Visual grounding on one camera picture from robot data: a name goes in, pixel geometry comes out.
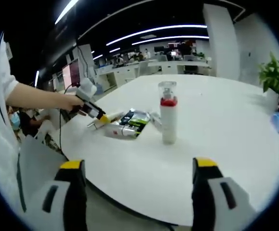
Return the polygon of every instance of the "ceiling light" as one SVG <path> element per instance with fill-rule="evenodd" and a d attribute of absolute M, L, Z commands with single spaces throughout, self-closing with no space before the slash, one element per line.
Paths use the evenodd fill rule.
<path fill-rule="evenodd" d="M 58 16 L 55 25 L 65 16 L 65 14 L 78 2 L 78 0 L 71 0 L 64 8 L 61 14 Z"/>
<path fill-rule="evenodd" d="M 144 43 L 144 42 L 151 42 L 151 41 L 163 40 L 163 39 L 189 39 L 189 38 L 194 38 L 194 39 L 209 39 L 208 36 L 197 36 L 197 35 L 169 36 L 169 37 L 148 39 L 148 40 L 144 40 L 144 41 L 141 41 L 141 42 L 135 42 L 135 43 L 132 43 L 132 45 L 136 45 L 136 44 L 140 44 L 140 43 Z"/>
<path fill-rule="evenodd" d="M 37 86 L 38 77 L 39 77 L 39 71 L 36 72 L 35 87 Z"/>
<path fill-rule="evenodd" d="M 95 59 L 99 59 L 100 57 L 102 57 L 103 56 L 103 54 L 101 54 L 101 55 L 99 55 L 99 56 L 97 56 L 97 57 L 95 57 L 95 58 L 93 58 L 93 60 L 95 60 Z"/>
<path fill-rule="evenodd" d="M 113 43 L 116 43 L 116 42 L 118 42 L 118 41 L 121 41 L 121 40 L 123 40 L 123 39 L 127 39 L 127 38 L 132 37 L 132 36 L 144 34 L 144 33 L 151 32 L 151 31 L 155 31 L 155 30 L 164 30 L 164 29 L 172 29 L 172 28 L 188 28 L 188 27 L 207 28 L 206 25 L 176 25 L 176 26 L 163 26 L 163 27 L 157 27 L 157 28 L 153 28 L 153 29 L 149 29 L 149 30 L 143 30 L 143 31 L 140 31 L 140 32 L 131 34 L 131 35 L 124 36 L 124 37 L 122 37 L 122 38 L 119 38 L 119 39 L 116 39 L 116 40 L 114 40 L 114 41 L 112 41 L 112 42 L 109 42 L 109 43 L 107 43 L 106 45 L 109 46 L 109 45 L 111 45 L 111 44 L 113 44 Z"/>
<path fill-rule="evenodd" d="M 118 51 L 118 50 L 120 50 L 120 48 L 116 48 L 116 49 L 114 49 L 114 50 L 111 50 L 110 53 L 112 53 L 112 52 L 114 52 L 114 51 Z"/>

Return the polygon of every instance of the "white sleeve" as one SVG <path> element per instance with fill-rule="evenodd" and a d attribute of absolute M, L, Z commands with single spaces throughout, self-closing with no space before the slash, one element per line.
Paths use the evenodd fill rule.
<path fill-rule="evenodd" d="M 3 86 L 4 99 L 7 100 L 10 93 L 19 82 L 10 74 L 10 65 L 4 39 L 2 39 L 0 43 L 0 80 Z"/>

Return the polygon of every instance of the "face mask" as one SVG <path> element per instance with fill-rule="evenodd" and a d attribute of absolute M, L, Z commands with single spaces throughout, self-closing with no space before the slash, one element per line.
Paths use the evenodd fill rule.
<path fill-rule="evenodd" d="M 13 130 L 18 130 L 20 128 L 20 117 L 16 112 L 11 115 L 10 122 Z"/>

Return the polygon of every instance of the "white round table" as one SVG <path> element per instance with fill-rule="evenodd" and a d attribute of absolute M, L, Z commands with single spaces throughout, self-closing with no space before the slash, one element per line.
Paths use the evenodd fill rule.
<path fill-rule="evenodd" d="M 192 225 L 192 159 L 216 161 L 263 210 L 279 189 L 279 134 L 270 123 L 262 89 L 197 75 L 139 77 L 97 102 L 107 113 L 159 111 L 158 83 L 177 82 L 178 139 L 164 145 L 149 123 L 132 141 L 89 132 L 92 119 L 77 115 L 62 127 L 69 159 L 84 159 L 87 179 L 122 205 L 148 217 Z M 59 131 L 52 134 L 59 143 Z"/>

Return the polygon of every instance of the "green leaves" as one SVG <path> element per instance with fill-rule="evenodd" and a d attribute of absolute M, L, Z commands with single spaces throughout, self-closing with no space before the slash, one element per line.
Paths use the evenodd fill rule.
<path fill-rule="evenodd" d="M 269 88 L 279 95 L 279 61 L 270 53 L 271 61 L 259 65 L 259 81 L 266 92 Z"/>
<path fill-rule="evenodd" d="M 199 54 L 197 54 L 198 57 L 201 57 L 201 58 L 204 58 L 205 57 L 205 54 L 200 52 Z"/>

